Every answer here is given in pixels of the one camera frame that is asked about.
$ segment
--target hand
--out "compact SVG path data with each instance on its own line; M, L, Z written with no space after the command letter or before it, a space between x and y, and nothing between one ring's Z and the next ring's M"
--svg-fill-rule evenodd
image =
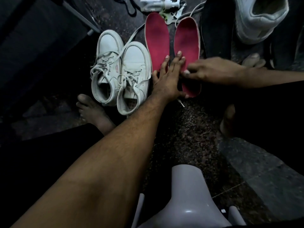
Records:
M166 68L168 67L169 55L166 56L165 61L162 63L160 70L159 78L157 77L158 71L155 70L152 73L153 79L153 91L152 95L157 95L160 98L163 98L163 101L169 103L177 99L178 97L188 98L189 96L182 91L178 91L177 83L179 80L179 74L181 66L185 62L185 57L182 57L181 51L179 51L176 57L171 62L168 72Z
M231 85L235 84L240 71L246 67L233 61L212 57L199 59L190 63L187 70L181 74L183 78L201 80L215 84Z

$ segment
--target person's right arm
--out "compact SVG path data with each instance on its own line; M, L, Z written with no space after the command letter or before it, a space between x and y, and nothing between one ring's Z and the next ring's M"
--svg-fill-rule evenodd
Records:
M304 72L247 68L233 61L213 57L199 59L187 67L182 77L222 85L236 85L241 88L266 86L304 81Z

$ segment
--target forearm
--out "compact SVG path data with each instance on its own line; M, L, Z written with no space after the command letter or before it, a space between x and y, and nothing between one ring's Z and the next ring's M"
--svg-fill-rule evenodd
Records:
M14 227L123 227L138 198L165 105L150 96L88 149Z
M235 84L241 88L262 88L296 81L304 81L304 72L246 68L236 74Z

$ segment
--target black pants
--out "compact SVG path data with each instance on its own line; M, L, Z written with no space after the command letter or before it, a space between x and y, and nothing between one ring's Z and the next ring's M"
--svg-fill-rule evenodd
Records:
M241 90L235 97L238 136L273 153L303 174L304 82ZM1 147L2 207L9 227L103 135L87 124ZM303 219L288 225L303 224Z

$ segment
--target red insole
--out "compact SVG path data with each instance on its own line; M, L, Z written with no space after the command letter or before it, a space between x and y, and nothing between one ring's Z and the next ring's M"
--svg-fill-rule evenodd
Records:
M160 71L165 57L170 54L170 38L164 19L156 12L150 13L146 19L145 38L152 69Z
M177 54L178 51L181 51L186 58L185 64L181 68L182 71L187 69L189 63L199 59L199 37L199 29L193 18L188 17L180 21L175 32L174 52ZM202 85L196 80L183 80L181 85L183 91L191 98L199 95L202 88Z

